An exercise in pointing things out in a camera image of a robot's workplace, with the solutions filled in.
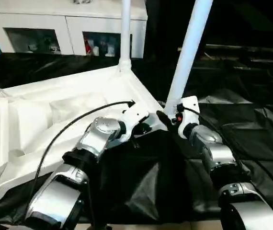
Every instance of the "floor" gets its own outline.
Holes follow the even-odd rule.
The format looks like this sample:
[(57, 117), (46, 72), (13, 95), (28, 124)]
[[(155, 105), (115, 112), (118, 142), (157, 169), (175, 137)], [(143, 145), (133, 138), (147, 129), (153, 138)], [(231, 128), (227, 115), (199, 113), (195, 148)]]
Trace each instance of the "floor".
[[(78, 224), (75, 230), (87, 230), (89, 224)], [(223, 230), (219, 220), (163, 225), (110, 225), (113, 230)]]

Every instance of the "black cloth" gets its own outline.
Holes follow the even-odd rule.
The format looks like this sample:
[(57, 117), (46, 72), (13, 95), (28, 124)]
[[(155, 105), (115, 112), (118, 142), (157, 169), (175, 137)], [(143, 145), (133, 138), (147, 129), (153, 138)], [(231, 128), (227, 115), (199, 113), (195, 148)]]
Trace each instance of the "black cloth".
[[(0, 87), (116, 65), (115, 58), (1, 54)], [(132, 69), (151, 94), (165, 101), (176, 60), (133, 60)], [(273, 66), (197, 61), (184, 96), (196, 95), (201, 114), (220, 127), (249, 167), (253, 182), (273, 204)], [(99, 195), (110, 223), (145, 224), (219, 218), (217, 192), (190, 144), (157, 131), (106, 151)], [(0, 223), (17, 224), (32, 182), (10, 190), (0, 201)]]

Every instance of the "black tablecloth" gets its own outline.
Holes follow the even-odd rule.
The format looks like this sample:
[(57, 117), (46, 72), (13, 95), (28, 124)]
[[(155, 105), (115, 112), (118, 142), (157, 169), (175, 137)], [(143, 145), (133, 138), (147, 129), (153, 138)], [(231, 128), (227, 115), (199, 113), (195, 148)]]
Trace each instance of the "black tablecloth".
[[(0, 87), (41, 81), (116, 65), (115, 58), (2, 54)], [(151, 94), (165, 101), (176, 60), (133, 60)], [(273, 174), (273, 66), (225, 61), (194, 64), (184, 96), (197, 95), (203, 116), (220, 127), (249, 167), (254, 183), (273, 204), (273, 182), (246, 153)], [(163, 223), (219, 217), (217, 193), (199, 156), (178, 136), (158, 131), (108, 150), (101, 162), (99, 196), (111, 223)], [(0, 223), (18, 223), (32, 182), (0, 201)], [(87, 222), (87, 215), (81, 218)]]

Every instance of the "wire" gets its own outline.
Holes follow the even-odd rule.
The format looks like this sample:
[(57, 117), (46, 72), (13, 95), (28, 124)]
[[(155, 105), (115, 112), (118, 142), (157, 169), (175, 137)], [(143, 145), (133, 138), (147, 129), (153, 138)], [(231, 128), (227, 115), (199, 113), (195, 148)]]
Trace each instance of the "wire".
[[(183, 108), (185, 110), (188, 110), (188, 111), (190, 111), (190, 112), (198, 115), (206, 123), (208, 123), (210, 125), (210, 127), (221, 136), (221, 138), (226, 142), (226, 144), (228, 145), (228, 147), (231, 149), (231, 146), (230, 146), (229, 142), (227, 141), (227, 139), (225, 139), (224, 135), (221, 133), (222, 130), (219, 131), (212, 122), (210, 122), (208, 119), (206, 119), (204, 116), (202, 116), (199, 112), (195, 111), (194, 109), (190, 109), (190, 108), (186, 108), (186, 107), (183, 107)], [(233, 149), (231, 149), (231, 151), (236, 155), (237, 160), (239, 160), (239, 157), (236, 154), (236, 152), (233, 151)], [(269, 178), (273, 181), (273, 175), (271, 174), (270, 171), (268, 171), (268, 169), (263, 164), (260, 163), (260, 161), (258, 161), (256, 158), (254, 158), (250, 154), (246, 153), (245, 151), (241, 150), (240, 153), (242, 153), (243, 155), (245, 155), (246, 157), (248, 157), (249, 159), (251, 159), (253, 162), (255, 162), (269, 176)]]
[(40, 171), (41, 171), (41, 168), (42, 168), (42, 165), (43, 165), (43, 162), (44, 162), (44, 159), (47, 155), (47, 153), (49, 152), (49, 150), (51, 149), (52, 145), (54, 144), (54, 142), (57, 140), (57, 138), (65, 131), (67, 130), (69, 127), (71, 127), (74, 123), (76, 123), (77, 121), (81, 120), (82, 118), (92, 114), (92, 113), (95, 113), (99, 110), (102, 110), (102, 109), (105, 109), (107, 107), (110, 107), (110, 106), (114, 106), (114, 105), (118, 105), (118, 104), (128, 104), (128, 107), (131, 107), (135, 102), (133, 101), (123, 101), (123, 102), (114, 102), (114, 103), (110, 103), (110, 104), (106, 104), (106, 105), (103, 105), (101, 107), (98, 107), (96, 109), (93, 109), (91, 111), (88, 111), (87, 113), (84, 113), (80, 116), (78, 116), (77, 118), (75, 118), (74, 120), (72, 120), (71, 122), (69, 122), (63, 129), (60, 130), (60, 132), (58, 132), (58, 134), (51, 140), (51, 142), (49, 143), (49, 145), (47, 146), (47, 148), (45, 149), (42, 157), (41, 157), (41, 161), (37, 167), (37, 170), (36, 170), (36, 173), (35, 173), (35, 177), (34, 177), (34, 183), (32, 185), (32, 189), (30, 191), (30, 194), (29, 194), (29, 198), (28, 198), (28, 202), (27, 202), (27, 205), (26, 205), (26, 210), (25, 210), (25, 216), (27, 215), (27, 210), (30, 206), (30, 202), (32, 200), (32, 197), (34, 195), (34, 191), (35, 191), (35, 185), (36, 185), (36, 182), (37, 182), (37, 179), (39, 177), (39, 174), (40, 174)]

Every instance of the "white cabinet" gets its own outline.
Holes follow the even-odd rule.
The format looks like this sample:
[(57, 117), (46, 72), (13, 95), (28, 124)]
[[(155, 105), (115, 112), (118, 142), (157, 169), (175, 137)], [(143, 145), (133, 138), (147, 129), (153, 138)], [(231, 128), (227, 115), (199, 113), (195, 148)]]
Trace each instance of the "white cabinet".
[[(147, 12), (131, 1), (131, 57), (142, 58)], [(0, 0), (2, 52), (119, 57), (121, 0)]]
[(0, 13), (0, 49), (73, 54), (65, 17), (54, 15)]
[[(121, 19), (66, 17), (74, 54), (99, 56), (120, 56)], [(132, 20), (131, 57), (142, 58), (146, 32), (146, 21)]]

